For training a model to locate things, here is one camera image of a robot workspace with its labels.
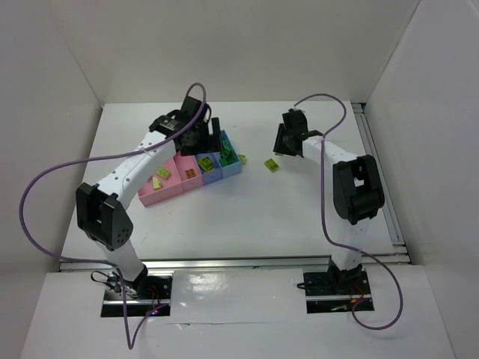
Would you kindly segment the lime square lego hollow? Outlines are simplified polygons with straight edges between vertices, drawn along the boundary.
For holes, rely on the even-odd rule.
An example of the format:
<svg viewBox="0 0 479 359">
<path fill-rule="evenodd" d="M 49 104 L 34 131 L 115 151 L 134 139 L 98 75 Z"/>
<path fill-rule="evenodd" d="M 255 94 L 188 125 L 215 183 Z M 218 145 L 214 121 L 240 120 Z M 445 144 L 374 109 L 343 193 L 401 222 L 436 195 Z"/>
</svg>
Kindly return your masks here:
<svg viewBox="0 0 479 359">
<path fill-rule="evenodd" d="M 205 157 L 200 157 L 200 159 L 198 160 L 198 163 L 199 163 L 200 165 L 202 165 L 203 163 L 205 163 L 205 164 L 206 164 L 206 163 L 213 163 L 213 161 L 211 160 L 210 157 L 205 156 Z"/>
</svg>

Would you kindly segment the green long lego brick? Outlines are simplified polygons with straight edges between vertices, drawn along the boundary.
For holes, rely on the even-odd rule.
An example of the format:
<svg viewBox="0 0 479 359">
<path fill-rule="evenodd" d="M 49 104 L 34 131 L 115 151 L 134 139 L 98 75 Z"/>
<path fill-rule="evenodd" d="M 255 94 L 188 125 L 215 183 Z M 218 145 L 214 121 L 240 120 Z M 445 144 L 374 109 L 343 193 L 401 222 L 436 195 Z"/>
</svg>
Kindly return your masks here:
<svg viewBox="0 0 479 359">
<path fill-rule="evenodd" d="M 222 142 L 221 157 L 226 159 L 226 158 L 230 157 L 231 154 L 232 154 L 232 149 L 231 149 L 230 143 L 227 142 L 227 141 L 223 141 Z"/>
</svg>

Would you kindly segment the pale lime lego brick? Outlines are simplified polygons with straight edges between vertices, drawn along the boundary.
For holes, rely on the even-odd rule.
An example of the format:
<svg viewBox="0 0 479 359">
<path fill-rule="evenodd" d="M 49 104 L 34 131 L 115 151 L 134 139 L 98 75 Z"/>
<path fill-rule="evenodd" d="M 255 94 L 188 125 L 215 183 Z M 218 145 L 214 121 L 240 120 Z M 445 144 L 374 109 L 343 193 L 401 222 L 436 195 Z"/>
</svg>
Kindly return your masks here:
<svg viewBox="0 0 479 359">
<path fill-rule="evenodd" d="M 279 169 L 278 164 L 273 159 L 267 159 L 264 164 L 270 172 L 275 172 Z"/>
</svg>

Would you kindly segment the dark green lego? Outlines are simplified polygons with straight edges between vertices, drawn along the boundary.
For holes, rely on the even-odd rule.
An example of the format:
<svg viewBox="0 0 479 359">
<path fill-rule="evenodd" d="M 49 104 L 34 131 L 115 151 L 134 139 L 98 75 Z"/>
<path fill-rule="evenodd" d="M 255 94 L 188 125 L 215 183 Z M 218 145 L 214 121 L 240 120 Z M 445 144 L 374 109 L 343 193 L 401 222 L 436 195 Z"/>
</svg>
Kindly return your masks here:
<svg viewBox="0 0 479 359">
<path fill-rule="evenodd" d="M 232 165 L 233 163 L 237 162 L 237 159 L 234 154 L 230 154 L 228 157 L 223 158 L 225 160 L 226 165 Z"/>
</svg>

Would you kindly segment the brown lego plate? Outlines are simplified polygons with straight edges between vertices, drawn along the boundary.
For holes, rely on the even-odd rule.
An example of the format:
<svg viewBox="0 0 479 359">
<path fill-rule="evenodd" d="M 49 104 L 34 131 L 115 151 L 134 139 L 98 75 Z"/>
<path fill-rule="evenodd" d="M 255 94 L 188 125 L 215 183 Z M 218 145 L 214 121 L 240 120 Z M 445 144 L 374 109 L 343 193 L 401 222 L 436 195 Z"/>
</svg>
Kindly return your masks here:
<svg viewBox="0 0 479 359">
<path fill-rule="evenodd" d="M 195 173 L 195 171 L 194 171 L 193 169 L 188 169 L 188 170 L 186 170 L 186 177 L 187 177 L 188 179 L 193 178 L 193 177 L 195 177 L 195 176 L 196 176 L 196 173 Z"/>
</svg>

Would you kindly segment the lime sloped lego brick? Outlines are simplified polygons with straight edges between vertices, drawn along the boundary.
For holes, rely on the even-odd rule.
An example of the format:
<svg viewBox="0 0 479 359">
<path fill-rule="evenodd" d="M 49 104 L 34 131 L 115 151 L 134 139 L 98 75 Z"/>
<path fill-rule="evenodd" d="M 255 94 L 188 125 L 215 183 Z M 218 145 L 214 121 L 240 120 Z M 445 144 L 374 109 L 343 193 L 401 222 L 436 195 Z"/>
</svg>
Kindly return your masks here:
<svg viewBox="0 0 479 359">
<path fill-rule="evenodd" d="M 152 186 L 155 191 L 162 189 L 162 183 L 157 177 L 152 178 Z"/>
</svg>

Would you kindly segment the lime long lego brick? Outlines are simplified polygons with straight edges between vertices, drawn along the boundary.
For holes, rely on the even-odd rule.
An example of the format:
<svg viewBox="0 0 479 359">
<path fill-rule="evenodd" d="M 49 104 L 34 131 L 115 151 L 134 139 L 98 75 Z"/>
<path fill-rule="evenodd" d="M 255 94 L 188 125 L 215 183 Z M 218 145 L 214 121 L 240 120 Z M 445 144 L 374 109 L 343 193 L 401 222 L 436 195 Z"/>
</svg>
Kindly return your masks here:
<svg viewBox="0 0 479 359">
<path fill-rule="evenodd" d="M 201 168 L 203 169 L 204 172 L 210 172 L 210 171 L 214 171 L 215 170 L 215 167 L 212 163 L 203 163 L 201 165 Z"/>
</svg>

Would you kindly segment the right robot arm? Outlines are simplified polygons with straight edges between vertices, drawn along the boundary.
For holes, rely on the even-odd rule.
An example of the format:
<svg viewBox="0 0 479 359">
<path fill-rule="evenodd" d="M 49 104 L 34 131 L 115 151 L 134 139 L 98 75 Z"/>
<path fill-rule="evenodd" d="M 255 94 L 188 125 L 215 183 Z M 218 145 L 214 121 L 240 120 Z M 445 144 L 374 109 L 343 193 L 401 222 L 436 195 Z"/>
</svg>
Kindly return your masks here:
<svg viewBox="0 0 479 359">
<path fill-rule="evenodd" d="M 320 183 L 332 187 L 332 205 L 343 221 L 344 234 L 335 240 L 326 277 L 314 279 L 313 285 L 317 293 L 346 294 L 361 283 L 360 251 L 371 220 L 384 206 L 385 195 L 374 157 L 356 155 L 321 140 L 321 132 L 308 129 L 304 113 L 290 109 L 282 114 L 273 150 L 317 163 L 324 173 Z"/>
</svg>

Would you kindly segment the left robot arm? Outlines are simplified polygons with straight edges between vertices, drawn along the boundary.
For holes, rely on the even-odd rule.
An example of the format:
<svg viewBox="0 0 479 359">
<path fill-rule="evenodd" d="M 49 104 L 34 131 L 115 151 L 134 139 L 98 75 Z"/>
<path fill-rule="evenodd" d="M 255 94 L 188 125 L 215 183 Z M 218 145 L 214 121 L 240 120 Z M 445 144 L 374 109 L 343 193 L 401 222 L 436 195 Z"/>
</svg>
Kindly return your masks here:
<svg viewBox="0 0 479 359">
<path fill-rule="evenodd" d="M 218 152 L 221 130 L 211 108 L 186 96 L 179 109 L 156 118 L 130 156 L 110 174 L 76 189 L 76 218 L 80 230 L 93 240 L 110 263 L 116 264 L 127 286 L 145 296 L 159 290 L 161 283 L 148 274 L 130 241 L 133 223 L 128 207 L 140 188 L 164 162 L 177 153 L 193 156 Z"/>
</svg>

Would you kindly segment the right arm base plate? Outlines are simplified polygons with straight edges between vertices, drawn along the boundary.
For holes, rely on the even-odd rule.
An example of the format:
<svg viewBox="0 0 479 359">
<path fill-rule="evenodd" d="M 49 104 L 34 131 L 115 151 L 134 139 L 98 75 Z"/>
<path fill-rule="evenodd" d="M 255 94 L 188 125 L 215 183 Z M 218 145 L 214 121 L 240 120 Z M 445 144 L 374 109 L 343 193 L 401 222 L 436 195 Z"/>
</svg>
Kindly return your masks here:
<svg viewBox="0 0 479 359">
<path fill-rule="evenodd" d="M 303 281 L 296 287 L 305 293 L 307 314 L 346 313 L 354 305 L 356 311 L 374 311 L 366 271 L 352 283 L 335 288 L 325 272 L 304 272 Z"/>
</svg>

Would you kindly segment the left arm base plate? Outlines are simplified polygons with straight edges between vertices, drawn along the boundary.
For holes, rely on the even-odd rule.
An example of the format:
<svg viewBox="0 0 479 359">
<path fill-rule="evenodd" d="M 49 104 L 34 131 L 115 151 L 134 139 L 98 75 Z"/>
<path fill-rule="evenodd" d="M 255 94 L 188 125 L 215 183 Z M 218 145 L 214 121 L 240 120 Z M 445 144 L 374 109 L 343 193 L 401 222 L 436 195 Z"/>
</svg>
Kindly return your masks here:
<svg viewBox="0 0 479 359">
<path fill-rule="evenodd" d="M 126 286 L 126 312 L 128 317 L 142 317 L 152 311 L 152 317 L 171 315 L 172 273 L 157 275 L 157 280 L 148 289 L 138 293 L 131 286 Z M 116 273 L 93 271 L 91 280 L 102 284 L 104 296 L 100 316 L 103 318 L 119 318 L 123 316 L 123 291 Z"/>
</svg>

